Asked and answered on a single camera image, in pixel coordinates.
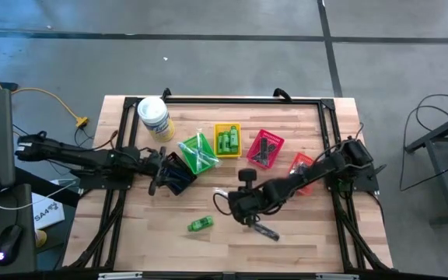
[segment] red object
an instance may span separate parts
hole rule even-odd
[[[255,160],[253,160],[253,157],[256,156],[260,151],[261,151],[261,139],[262,138],[266,138],[268,140],[268,146],[270,145],[275,145],[275,149],[274,151],[269,153],[269,157],[268,157],[268,165],[265,166]],[[273,135],[271,132],[269,131],[265,131],[264,129],[261,129],[258,132],[257,137],[254,140],[254,143],[252,144],[252,146],[250,147],[250,149],[248,150],[247,153],[247,159],[250,160],[252,163],[257,164],[258,166],[265,168],[265,169],[269,169],[272,167],[272,165],[274,164],[274,161],[276,160],[276,157],[279,154],[279,150],[281,150],[281,147],[283,146],[283,143],[285,143],[285,139],[277,136],[277,135]]]
[[[296,153],[295,159],[292,162],[292,165],[289,167],[289,172],[288,174],[290,174],[292,172],[292,170],[294,170],[300,163],[305,163],[307,166],[312,166],[312,163],[314,161],[302,154],[301,152]],[[306,185],[305,187],[297,190],[296,192],[301,194],[301,195],[311,195],[312,194],[312,186],[311,185]]]

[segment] concrete floor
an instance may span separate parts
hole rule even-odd
[[[325,0],[325,5],[333,36],[448,37],[448,1]],[[0,0],[0,29],[323,35],[315,0]],[[405,118],[422,97],[448,93],[448,44],[334,44],[334,55],[343,96],[356,98],[366,125],[366,144],[376,163],[388,164],[379,175],[380,199],[395,268],[448,276],[448,226],[428,224],[447,213],[438,185],[431,180],[398,190]],[[91,118],[90,134],[107,94],[158,95],[170,87],[178,95],[270,96],[281,87],[292,96],[333,96],[322,42],[0,38],[0,80],[57,93],[77,114]],[[429,103],[448,111],[448,99]],[[13,110],[15,124],[24,130],[46,130],[73,142],[74,119],[49,96],[20,93]],[[422,113],[432,127],[446,120],[435,111]],[[413,119],[408,141],[424,133]],[[404,186],[432,174],[423,152],[408,156]],[[59,177],[48,163],[17,165],[46,179]]]

